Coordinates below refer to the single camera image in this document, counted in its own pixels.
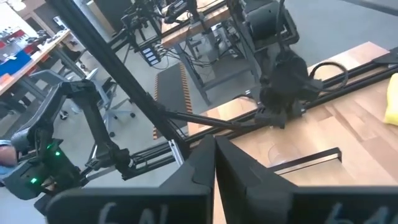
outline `wooden tabletop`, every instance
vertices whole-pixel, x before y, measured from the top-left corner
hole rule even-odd
[[[207,10],[208,8],[223,2],[224,0],[197,0],[197,5],[198,5],[198,12],[203,12]],[[230,17],[229,10],[227,6],[223,6],[217,10],[215,10],[212,13],[209,13],[205,17],[205,25],[206,27],[211,27],[221,21],[226,20],[227,18]],[[188,19],[188,13],[183,13],[181,16],[179,16],[177,19],[184,21]],[[162,33],[170,30],[171,28],[177,26],[178,23],[173,23],[173,24],[165,24],[162,20]],[[183,42],[187,37],[191,37],[195,34],[199,34],[200,32],[203,31],[203,27],[200,25],[199,22],[197,22],[194,25],[188,25],[185,26],[177,31],[175,31],[173,34],[168,35],[167,37],[164,37],[162,39],[162,45],[165,48],[171,48],[175,44]]]
[[[387,52],[367,42],[329,60],[351,69]],[[315,78],[324,80],[339,73],[335,67],[322,67]],[[232,142],[267,167],[340,148],[342,163],[332,160],[282,175],[297,185],[397,185],[398,127],[382,122],[388,83],[384,80],[310,109],[303,118],[289,121],[285,129],[262,128]],[[204,115],[229,120],[253,108],[253,102],[239,98]],[[206,128],[189,123],[188,133]],[[218,189],[215,192],[215,223],[225,223]]]
[[[34,53],[30,57],[32,60],[23,66],[13,75],[5,74],[0,79],[0,95],[7,91],[13,84],[22,78],[31,68],[33,68],[44,56],[46,56],[54,47],[56,47],[64,38],[70,34],[70,30],[59,32],[59,37],[49,44],[45,44],[40,51]]]

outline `yellow cloth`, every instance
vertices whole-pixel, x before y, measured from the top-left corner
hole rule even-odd
[[[384,116],[387,124],[398,125],[398,73],[391,76],[387,89],[387,110]]]

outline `gray floor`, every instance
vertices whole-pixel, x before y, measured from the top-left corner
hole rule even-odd
[[[398,18],[396,17],[338,0],[288,0],[286,5],[297,23],[301,36],[299,43],[293,48],[304,57],[308,65],[367,41],[387,49],[398,45],[398,31],[395,29]],[[118,52],[120,58],[124,57],[125,50],[126,48]],[[169,59],[170,66],[177,62],[176,59]],[[99,67],[100,77],[108,76],[95,59],[89,58],[85,63],[89,68]],[[157,67],[162,68],[166,65],[167,61],[164,60]],[[155,75],[159,71],[147,66],[138,54],[130,54],[126,66],[143,88],[153,94]],[[209,107],[203,102],[190,79],[189,85],[194,112],[201,113],[207,110]],[[208,91],[210,100],[213,102],[211,107],[229,101],[234,95],[251,86],[253,86],[252,77],[245,74]],[[116,103],[124,97],[126,96],[123,91],[119,90]],[[153,126],[137,106],[126,104],[123,109],[132,110],[137,116],[134,119],[129,116],[120,117],[119,121],[113,123],[116,133],[114,141],[121,148],[126,147],[131,152],[136,152],[163,141],[163,139],[152,140]],[[71,112],[66,121],[57,120],[54,127],[55,136],[65,140],[61,145],[62,149],[76,165],[82,166],[93,145],[93,138],[84,116]],[[114,172],[91,182],[88,186],[156,187],[176,168],[176,164],[173,163],[126,182]],[[0,223],[44,223],[43,217],[33,208],[33,203],[34,200],[21,201],[9,194],[6,189],[0,189]]]

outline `orange and black striped mat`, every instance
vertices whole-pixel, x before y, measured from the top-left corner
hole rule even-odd
[[[182,63],[173,65],[156,75],[154,98],[171,111],[192,113],[187,74]],[[187,125],[186,121],[173,121],[179,128]],[[154,139],[162,136],[156,128],[153,134]]]

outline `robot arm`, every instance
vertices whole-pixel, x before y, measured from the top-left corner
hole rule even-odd
[[[92,166],[83,172],[60,149],[63,140],[52,137],[53,122],[67,98],[72,98],[83,110],[97,144],[96,162],[92,162]],[[20,162],[3,178],[4,185],[12,194],[23,200],[35,198],[42,192],[55,195],[85,185],[85,175],[93,169],[115,165],[122,173],[129,170],[129,152],[127,149],[120,150],[110,139],[97,101],[98,93],[89,80],[63,82],[51,89],[34,117],[11,138],[17,151],[36,151],[36,156]],[[46,189],[46,180],[49,179],[55,183],[53,190]]]

